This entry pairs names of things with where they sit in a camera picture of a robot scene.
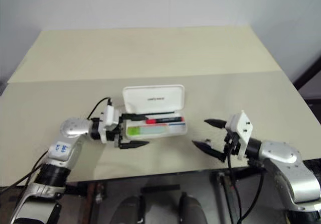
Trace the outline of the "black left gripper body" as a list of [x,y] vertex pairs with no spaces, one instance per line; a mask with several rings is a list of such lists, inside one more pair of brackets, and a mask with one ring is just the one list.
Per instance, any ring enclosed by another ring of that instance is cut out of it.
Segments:
[[107,142],[114,142],[115,147],[118,148],[125,148],[125,143],[122,142],[122,124],[123,116],[120,115],[118,123],[107,126],[105,131]]

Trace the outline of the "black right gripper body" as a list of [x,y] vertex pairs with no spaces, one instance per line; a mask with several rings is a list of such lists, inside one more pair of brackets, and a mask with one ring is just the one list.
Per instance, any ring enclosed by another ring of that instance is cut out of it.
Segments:
[[228,132],[225,139],[224,153],[228,155],[238,155],[240,150],[239,135],[234,132]]

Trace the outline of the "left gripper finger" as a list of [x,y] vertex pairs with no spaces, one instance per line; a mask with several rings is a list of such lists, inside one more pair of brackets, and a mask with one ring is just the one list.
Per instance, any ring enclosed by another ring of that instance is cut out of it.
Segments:
[[128,143],[120,143],[118,145],[119,149],[134,149],[145,146],[149,141],[130,141]]
[[145,121],[148,120],[148,117],[145,115],[137,115],[137,114],[122,114],[123,120],[131,120],[131,121]]

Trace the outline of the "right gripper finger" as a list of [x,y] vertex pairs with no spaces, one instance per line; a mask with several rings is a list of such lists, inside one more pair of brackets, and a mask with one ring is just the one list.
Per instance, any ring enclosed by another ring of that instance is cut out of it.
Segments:
[[204,122],[206,122],[207,124],[215,127],[215,128],[219,128],[219,129],[224,129],[226,126],[226,121],[224,120],[219,120],[219,119],[206,119],[204,120]]
[[226,160],[226,151],[220,152],[217,151],[215,149],[212,149],[212,147],[206,143],[206,142],[202,142],[202,141],[196,141],[196,140],[192,140],[192,143],[202,152],[204,152],[205,154],[214,157],[218,160],[220,160],[221,162],[225,162]]

